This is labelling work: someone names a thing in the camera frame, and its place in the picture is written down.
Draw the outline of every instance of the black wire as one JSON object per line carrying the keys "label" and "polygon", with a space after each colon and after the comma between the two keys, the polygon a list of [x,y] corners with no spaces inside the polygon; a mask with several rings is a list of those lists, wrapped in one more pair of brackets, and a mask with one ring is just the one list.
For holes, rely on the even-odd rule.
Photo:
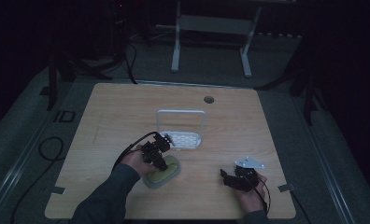
{"label": "black wire", "polygon": [[291,195],[293,196],[293,198],[296,200],[296,202],[298,203],[299,207],[301,207],[301,210],[302,210],[302,212],[304,213],[305,218],[307,219],[307,223],[311,223],[311,222],[310,222],[310,219],[309,219],[309,217],[308,217],[308,215],[307,215],[307,213],[306,213],[306,211],[305,211],[305,208],[301,205],[301,203],[299,202],[298,198],[295,196],[295,194],[294,194],[292,191],[290,191],[290,194],[291,194]]}
{"label": "black wire", "polygon": [[269,188],[266,186],[266,184],[260,178],[258,178],[258,179],[263,183],[264,187],[266,188],[267,197],[269,198],[269,207],[267,208],[267,212],[269,212],[270,204],[272,203],[272,199],[270,198],[270,191],[269,191]]}
{"label": "black wire", "polygon": [[135,51],[135,56],[134,56],[134,58],[133,58],[132,63],[131,63],[131,64],[129,64],[129,60],[127,59],[127,55],[124,53],[124,60],[126,61],[126,64],[127,64],[127,70],[126,70],[126,69],[124,69],[124,70],[126,70],[127,74],[129,75],[129,78],[130,78],[130,80],[132,80],[133,84],[138,84],[138,83],[135,81],[135,78],[134,78],[134,76],[133,76],[133,66],[134,66],[134,64],[135,64],[136,49],[135,49],[135,47],[134,47],[133,45],[131,45],[130,43],[128,43],[128,45],[134,49],[134,51]]}
{"label": "black wire", "polygon": [[152,134],[159,134],[157,132],[151,132],[151,133],[147,133],[145,134],[144,136],[140,137],[138,140],[136,140],[134,143],[132,143],[130,146],[128,146],[121,154],[120,156],[118,157],[118,159],[115,161],[115,164],[113,165],[113,168],[112,168],[112,171],[113,169],[115,169],[115,167],[121,162],[121,160],[123,160],[123,158],[130,154],[130,153],[133,153],[135,151],[137,151],[138,149],[136,150],[132,150],[132,148],[137,145],[139,142],[141,142],[142,140],[144,140],[145,138],[147,138],[148,136],[152,135]]}
{"label": "black wire", "polygon": [[[59,151],[59,153],[57,153],[57,155],[53,158],[53,159],[51,159],[51,158],[48,158],[48,157],[46,157],[43,153],[42,153],[42,146],[47,142],[47,141],[49,141],[49,140],[53,140],[53,139],[56,139],[56,140],[59,140],[59,142],[60,142],[60,144],[61,144],[61,146],[60,146],[60,151]],[[14,218],[15,218],[15,216],[16,216],[16,212],[17,212],[17,210],[19,209],[19,205],[20,205],[20,203],[22,202],[22,200],[25,198],[25,196],[28,194],[28,192],[31,190],[31,188],[39,181],[39,179],[40,178],[42,178],[42,176],[43,175],[45,175],[46,174],[46,172],[54,165],[54,163],[56,162],[56,161],[62,161],[62,160],[64,160],[65,159],[65,157],[63,157],[63,158],[59,158],[60,156],[61,156],[61,154],[62,154],[62,152],[63,152],[63,150],[64,150],[64,142],[63,142],[63,140],[60,138],[60,137],[56,137],[56,136],[53,136],[53,137],[50,137],[50,138],[47,138],[47,139],[45,139],[44,141],[42,141],[40,144],[39,144],[39,147],[38,147],[38,151],[39,151],[39,154],[40,154],[40,156],[43,158],[43,159],[45,159],[45,160],[47,160],[47,161],[51,161],[51,163],[50,163],[50,165],[45,169],[45,171],[30,185],[30,187],[28,187],[28,189],[22,194],[22,196],[20,197],[20,199],[17,201],[17,203],[16,203],[16,205],[15,205],[15,207],[14,207],[14,210],[13,210],[13,212],[12,212],[12,214],[11,214],[11,216],[10,216],[10,223],[11,224],[13,224],[14,223]]]}

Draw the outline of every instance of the metal frame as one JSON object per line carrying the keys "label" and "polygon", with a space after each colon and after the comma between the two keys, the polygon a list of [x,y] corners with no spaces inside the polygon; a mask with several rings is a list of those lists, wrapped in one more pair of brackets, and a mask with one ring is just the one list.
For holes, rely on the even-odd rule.
{"label": "metal frame", "polygon": [[254,36],[255,27],[261,15],[261,10],[261,7],[257,7],[254,19],[252,21],[181,15],[181,1],[178,0],[176,19],[176,43],[174,46],[171,71],[177,72],[179,70],[179,54],[181,51],[179,36],[181,30],[193,30],[202,32],[247,35],[246,45],[240,49],[240,59],[241,63],[243,64],[244,76],[251,77],[252,73],[249,67],[248,56],[249,45]]}

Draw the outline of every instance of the table leg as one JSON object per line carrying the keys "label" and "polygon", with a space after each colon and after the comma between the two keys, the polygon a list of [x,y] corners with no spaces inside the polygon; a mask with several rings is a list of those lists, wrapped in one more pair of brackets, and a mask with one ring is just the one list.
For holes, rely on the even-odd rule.
{"label": "table leg", "polygon": [[181,50],[181,45],[179,44],[179,20],[180,20],[180,7],[181,1],[177,1],[177,20],[176,20],[176,44],[174,46],[174,53],[173,53],[173,62],[171,63],[171,71],[177,72],[179,69],[179,54]]}
{"label": "table leg", "polygon": [[249,56],[247,55],[247,53],[249,52],[249,45],[251,44],[251,40],[254,37],[255,27],[261,15],[261,10],[262,10],[261,7],[257,8],[257,11],[254,16],[254,20],[252,21],[251,26],[249,28],[246,45],[240,49],[240,58],[241,58],[241,63],[243,64],[243,70],[244,70],[245,77],[251,77],[252,75],[251,69],[249,67]]}

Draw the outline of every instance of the wooden table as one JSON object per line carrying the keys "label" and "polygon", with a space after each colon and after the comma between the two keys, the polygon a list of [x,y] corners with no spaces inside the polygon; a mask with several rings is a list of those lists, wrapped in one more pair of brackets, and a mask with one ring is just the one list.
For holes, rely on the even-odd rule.
{"label": "wooden table", "polygon": [[[207,104],[206,96],[214,103]],[[256,91],[129,84],[94,87],[56,183],[65,193],[51,194],[46,216],[71,218],[78,204],[108,178],[121,152],[157,130],[160,109],[204,110],[202,143],[197,149],[165,152],[180,161],[179,175],[158,189],[138,181],[127,199],[126,218],[241,218],[244,213],[233,190],[223,185],[220,169],[233,173],[234,161],[246,156],[265,166],[258,171],[268,178],[269,218],[295,216],[290,193],[278,190],[286,179]]]}

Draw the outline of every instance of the small object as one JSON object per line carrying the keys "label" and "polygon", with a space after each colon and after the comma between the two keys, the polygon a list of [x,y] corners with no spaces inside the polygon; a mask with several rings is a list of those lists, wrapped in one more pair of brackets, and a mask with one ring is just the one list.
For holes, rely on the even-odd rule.
{"label": "small object", "polygon": [[167,164],[167,169],[143,177],[145,185],[149,188],[157,189],[179,174],[180,165],[177,158],[168,155],[164,157],[164,161]]}
{"label": "small object", "polygon": [[53,187],[53,189],[51,190],[51,193],[54,193],[54,194],[65,194],[65,188],[61,188],[61,187]]}
{"label": "small object", "polygon": [[246,157],[246,158],[244,158],[243,160],[240,160],[240,161],[235,161],[235,165],[243,167],[243,168],[260,168],[260,169],[264,168],[263,164],[253,160],[250,157]]}
{"label": "small object", "polygon": [[285,185],[278,186],[278,189],[280,190],[280,192],[293,191],[295,190],[295,187],[293,186],[293,184],[285,184]]}

